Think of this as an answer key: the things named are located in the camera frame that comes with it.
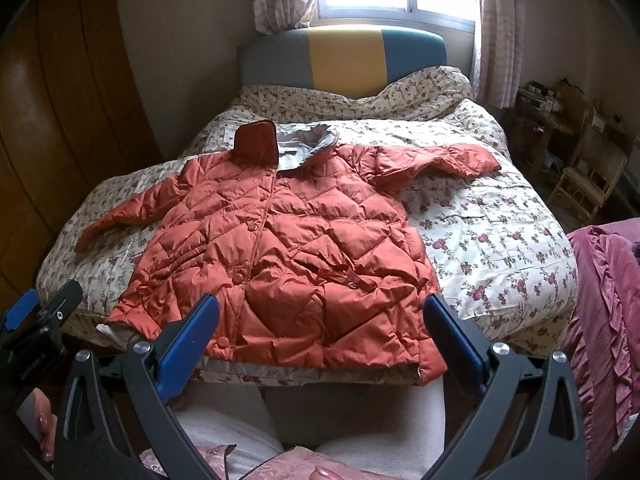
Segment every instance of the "red jacket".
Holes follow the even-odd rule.
[[[162,219],[109,320],[155,338],[208,292],[221,307],[209,356],[441,375],[420,313],[438,280],[392,194],[425,168],[465,177],[500,165],[479,146],[338,146],[332,135],[283,148],[271,121],[246,124],[233,150],[189,160],[85,229],[76,251],[116,224]],[[306,160],[283,171],[296,150]]]

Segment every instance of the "fingernail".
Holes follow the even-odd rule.
[[[330,480],[342,480],[342,478],[339,477],[336,473],[334,473],[333,471],[329,471],[328,469],[325,469],[320,465],[316,466],[316,471],[318,471],[318,474],[320,476],[324,476],[325,478],[329,478]]]

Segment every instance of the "person's hand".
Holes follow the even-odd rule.
[[[316,470],[309,475],[309,480],[342,480],[342,477],[325,467],[317,465]]]
[[[35,397],[34,413],[36,427],[42,432],[40,450],[44,462],[53,462],[53,450],[56,443],[56,427],[58,418],[51,411],[51,402],[39,389],[33,391]]]

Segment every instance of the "floral bedsheet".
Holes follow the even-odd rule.
[[[492,340],[504,339],[543,354],[558,343],[574,309],[576,264],[571,245],[540,197],[511,163],[504,131],[470,100],[468,80],[451,67],[426,68],[380,94],[352,100],[327,92],[253,86],[193,140],[183,158],[111,178],[87,197],[46,257],[36,286],[50,298],[69,278],[84,290],[84,304],[65,329],[96,344],[110,344],[94,326],[110,313],[156,226],[116,228],[83,254],[73,246],[81,231],[200,153],[233,147],[239,125],[268,118],[279,132],[330,124],[345,144],[434,146],[466,142],[490,150],[502,165],[476,179],[420,175],[398,198],[424,241],[444,298],[472,318]],[[274,384],[346,380],[318,370],[292,370],[214,362],[200,364],[206,380]],[[363,373],[365,382],[402,382],[411,371]]]

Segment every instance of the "jacket sleeve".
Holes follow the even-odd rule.
[[[474,144],[413,148],[407,146],[341,146],[340,155],[375,188],[394,194],[427,168],[459,176],[500,170],[494,156]]]
[[[217,155],[222,154],[216,153],[188,160],[180,173],[134,195],[101,216],[82,232],[76,242],[76,252],[84,251],[98,234],[116,225],[146,225],[163,218],[197,184],[207,168],[212,165],[211,159]]]

